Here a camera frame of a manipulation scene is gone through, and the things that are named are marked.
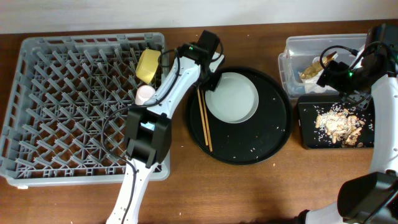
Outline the blue cup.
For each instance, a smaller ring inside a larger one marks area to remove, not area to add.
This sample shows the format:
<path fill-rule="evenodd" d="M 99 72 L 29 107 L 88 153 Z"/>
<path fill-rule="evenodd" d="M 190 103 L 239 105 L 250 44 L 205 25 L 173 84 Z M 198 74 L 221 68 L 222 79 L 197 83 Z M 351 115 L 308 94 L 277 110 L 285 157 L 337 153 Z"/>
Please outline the blue cup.
<path fill-rule="evenodd" d="M 151 122 L 140 123 L 140 127 L 143 128 L 143 129 L 146 129 L 148 131 L 154 131 L 155 124 L 151 123 Z"/>

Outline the food scraps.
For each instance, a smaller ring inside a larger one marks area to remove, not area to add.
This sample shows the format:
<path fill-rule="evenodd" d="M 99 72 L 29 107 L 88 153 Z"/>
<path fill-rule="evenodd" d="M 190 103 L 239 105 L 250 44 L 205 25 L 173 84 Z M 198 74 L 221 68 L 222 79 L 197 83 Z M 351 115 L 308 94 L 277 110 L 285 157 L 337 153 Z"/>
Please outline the food scraps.
<path fill-rule="evenodd" d="M 374 141 L 371 113 L 347 108 L 338 103 L 315 106 L 313 140 L 331 147 L 364 147 Z"/>

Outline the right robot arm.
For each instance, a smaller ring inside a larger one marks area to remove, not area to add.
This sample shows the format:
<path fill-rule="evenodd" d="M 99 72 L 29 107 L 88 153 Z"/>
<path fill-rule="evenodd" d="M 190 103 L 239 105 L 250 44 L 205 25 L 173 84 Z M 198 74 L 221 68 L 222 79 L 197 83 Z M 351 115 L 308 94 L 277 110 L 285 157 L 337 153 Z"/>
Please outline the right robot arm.
<path fill-rule="evenodd" d="M 364 49 L 352 50 L 351 65 L 323 66 L 318 85 L 338 91 L 342 100 L 374 103 L 374 150 L 369 174 L 345 182 L 335 203 L 304 210 L 293 223 L 397 223 L 397 26 L 382 24 L 368 31 Z"/>

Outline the grey plate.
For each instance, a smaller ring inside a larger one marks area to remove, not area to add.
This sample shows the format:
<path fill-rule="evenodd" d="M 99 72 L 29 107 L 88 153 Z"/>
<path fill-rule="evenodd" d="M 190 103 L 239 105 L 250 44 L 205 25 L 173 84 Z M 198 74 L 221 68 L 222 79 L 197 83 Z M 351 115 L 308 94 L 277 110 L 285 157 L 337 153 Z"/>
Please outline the grey plate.
<path fill-rule="evenodd" d="M 215 118 L 237 124 L 255 114 L 259 94 L 249 78 L 236 72 L 224 72 L 215 90 L 205 92 L 205 103 Z"/>

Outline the pink cup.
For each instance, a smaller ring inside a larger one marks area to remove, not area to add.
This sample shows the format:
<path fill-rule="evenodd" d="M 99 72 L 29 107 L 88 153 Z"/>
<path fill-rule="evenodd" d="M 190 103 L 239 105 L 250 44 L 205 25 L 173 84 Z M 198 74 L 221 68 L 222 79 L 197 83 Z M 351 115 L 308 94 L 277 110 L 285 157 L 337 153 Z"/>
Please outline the pink cup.
<path fill-rule="evenodd" d="M 155 94 L 155 89 L 150 85 L 142 85 L 137 89 L 135 104 L 143 105 Z"/>

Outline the yellow bowl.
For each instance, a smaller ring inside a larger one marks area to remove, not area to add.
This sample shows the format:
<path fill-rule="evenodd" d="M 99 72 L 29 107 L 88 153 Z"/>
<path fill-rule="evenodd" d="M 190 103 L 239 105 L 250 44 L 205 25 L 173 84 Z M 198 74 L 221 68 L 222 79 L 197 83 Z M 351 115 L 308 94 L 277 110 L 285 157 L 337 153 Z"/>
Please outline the yellow bowl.
<path fill-rule="evenodd" d="M 158 58 L 161 51 L 145 49 L 136 67 L 136 76 L 146 84 L 150 84 L 159 66 Z"/>

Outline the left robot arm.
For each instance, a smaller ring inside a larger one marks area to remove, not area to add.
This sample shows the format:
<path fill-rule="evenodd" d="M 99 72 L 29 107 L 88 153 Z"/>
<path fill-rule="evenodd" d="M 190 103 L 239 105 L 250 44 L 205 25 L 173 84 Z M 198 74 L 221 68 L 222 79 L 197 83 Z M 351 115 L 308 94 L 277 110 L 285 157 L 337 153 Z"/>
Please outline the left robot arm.
<path fill-rule="evenodd" d="M 191 86 L 198 90 L 215 90 L 220 76 L 217 68 L 224 62 L 220 38 L 204 30 L 196 42 L 183 44 L 171 52 L 174 61 L 166 67 L 169 74 L 154 95 L 142 105 L 132 104 L 113 111 L 109 122 L 126 111 L 126 171 L 116 204 L 107 223 L 137 223 L 139 209 L 154 169 L 170 151 L 172 116 Z"/>

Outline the wooden chopstick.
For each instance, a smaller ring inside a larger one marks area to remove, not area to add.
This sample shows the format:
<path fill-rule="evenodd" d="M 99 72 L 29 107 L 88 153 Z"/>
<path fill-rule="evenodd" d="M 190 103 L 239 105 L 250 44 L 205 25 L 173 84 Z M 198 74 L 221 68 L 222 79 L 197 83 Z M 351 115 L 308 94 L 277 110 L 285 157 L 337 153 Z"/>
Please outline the wooden chopstick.
<path fill-rule="evenodd" d="M 203 128 L 203 134 L 204 134 L 204 138 L 205 138 L 205 146 L 209 146 L 208 143 L 208 137 L 207 137 L 207 131 L 206 131 L 206 124 L 205 124 L 205 116 L 203 113 L 203 105 L 201 102 L 201 93 L 200 93 L 200 89 L 197 89 L 197 96 L 198 96 L 198 104 L 199 104 L 199 109 L 200 109 L 200 116 L 201 116 L 201 123 L 202 123 L 202 128 Z"/>
<path fill-rule="evenodd" d="M 207 134 L 208 146 L 209 146 L 210 152 L 212 153 L 213 152 L 213 147 L 212 147 L 212 141 L 211 141 L 210 126 L 209 126 L 209 122 L 208 122 L 208 115 L 207 115 L 204 91 L 201 91 L 201 100 L 202 100 L 202 103 L 203 103 L 203 111 L 204 111 L 204 116 L 205 116 L 205 126 L 206 126 L 206 134 Z"/>

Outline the white tissue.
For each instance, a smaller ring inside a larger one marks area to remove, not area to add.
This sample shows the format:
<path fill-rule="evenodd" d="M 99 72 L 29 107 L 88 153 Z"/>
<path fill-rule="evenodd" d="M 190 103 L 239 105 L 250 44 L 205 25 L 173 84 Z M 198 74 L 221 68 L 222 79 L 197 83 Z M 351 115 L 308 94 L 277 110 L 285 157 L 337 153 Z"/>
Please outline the white tissue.
<path fill-rule="evenodd" d="M 306 93 L 324 93 L 328 90 L 330 90 L 329 87 L 321 87 L 317 85 L 317 81 L 320 78 L 320 75 L 316 75 L 312 78 L 308 79 L 301 79 L 301 81 L 304 83 L 304 89 Z"/>

